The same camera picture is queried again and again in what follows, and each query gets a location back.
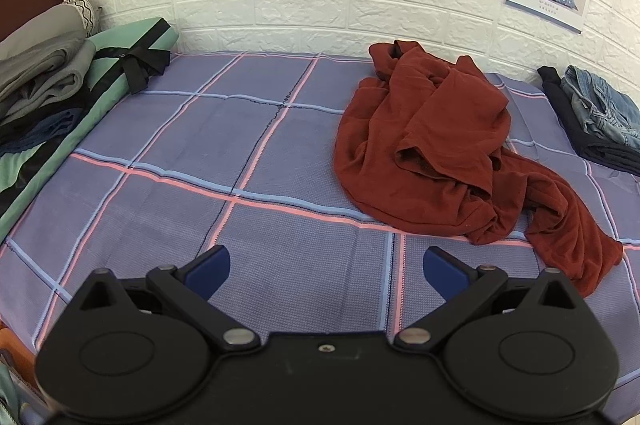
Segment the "dark red pants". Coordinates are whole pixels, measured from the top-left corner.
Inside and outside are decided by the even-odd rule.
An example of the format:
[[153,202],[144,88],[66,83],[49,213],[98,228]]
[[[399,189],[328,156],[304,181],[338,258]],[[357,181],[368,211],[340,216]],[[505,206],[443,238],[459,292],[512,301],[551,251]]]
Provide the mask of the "dark red pants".
[[349,200],[398,230],[475,245],[505,239],[527,215],[526,239],[584,296],[623,247],[555,171],[506,147],[508,101],[473,60],[448,62],[415,41],[369,49],[338,125],[333,167]]

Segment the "purple plaid bed sheet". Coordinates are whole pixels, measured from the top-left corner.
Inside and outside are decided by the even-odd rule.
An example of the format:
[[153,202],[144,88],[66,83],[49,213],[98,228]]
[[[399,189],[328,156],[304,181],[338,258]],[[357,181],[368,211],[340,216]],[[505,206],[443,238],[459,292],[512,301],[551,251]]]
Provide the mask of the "purple plaid bed sheet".
[[108,113],[1,251],[1,316],[37,347],[96,268],[134,278],[229,249],[213,303],[258,333],[397,332],[442,301],[434,237],[363,215],[332,167],[366,60],[180,56]]

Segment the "folded black garment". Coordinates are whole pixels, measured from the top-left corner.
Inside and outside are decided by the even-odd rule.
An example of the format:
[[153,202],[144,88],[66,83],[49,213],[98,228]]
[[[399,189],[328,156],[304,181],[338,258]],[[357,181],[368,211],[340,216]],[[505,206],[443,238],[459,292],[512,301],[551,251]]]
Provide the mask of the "folded black garment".
[[561,88],[561,79],[555,68],[542,66],[537,72],[542,79],[542,90],[575,153],[592,163],[639,176],[639,152],[626,145],[585,132],[573,111],[570,99]]

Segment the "dark blue folded garment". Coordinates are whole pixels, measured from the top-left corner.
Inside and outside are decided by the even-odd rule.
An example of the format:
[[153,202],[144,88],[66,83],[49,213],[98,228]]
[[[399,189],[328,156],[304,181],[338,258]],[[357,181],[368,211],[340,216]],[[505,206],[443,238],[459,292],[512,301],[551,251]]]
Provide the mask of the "dark blue folded garment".
[[1,136],[1,154],[20,153],[56,137],[64,137],[77,126],[81,114],[79,107],[68,108],[41,119],[21,136]]

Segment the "folded blue jeans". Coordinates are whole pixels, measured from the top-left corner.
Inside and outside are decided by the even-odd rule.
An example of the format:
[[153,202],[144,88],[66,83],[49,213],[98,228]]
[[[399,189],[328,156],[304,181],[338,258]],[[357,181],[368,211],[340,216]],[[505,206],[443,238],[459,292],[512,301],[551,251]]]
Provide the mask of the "folded blue jeans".
[[639,107],[604,78],[570,65],[561,88],[582,126],[593,136],[639,150]]

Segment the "grey folded clothes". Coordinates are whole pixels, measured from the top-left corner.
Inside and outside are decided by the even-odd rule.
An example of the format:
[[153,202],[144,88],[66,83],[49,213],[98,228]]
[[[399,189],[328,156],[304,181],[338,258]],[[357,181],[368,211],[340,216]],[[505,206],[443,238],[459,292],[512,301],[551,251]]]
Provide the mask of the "grey folded clothes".
[[96,53],[90,37],[64,2],[7,36],[1,43],[2,124],[75,96]]

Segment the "grey patterned pillow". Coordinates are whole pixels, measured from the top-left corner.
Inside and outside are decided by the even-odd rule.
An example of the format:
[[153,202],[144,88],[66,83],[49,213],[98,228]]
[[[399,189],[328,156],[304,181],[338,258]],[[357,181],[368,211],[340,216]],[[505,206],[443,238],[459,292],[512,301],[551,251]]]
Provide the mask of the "grey patterned pillow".
[[93,0],[65,0],[64,4],[77,11],[88,37],[100,30],[102,8]]

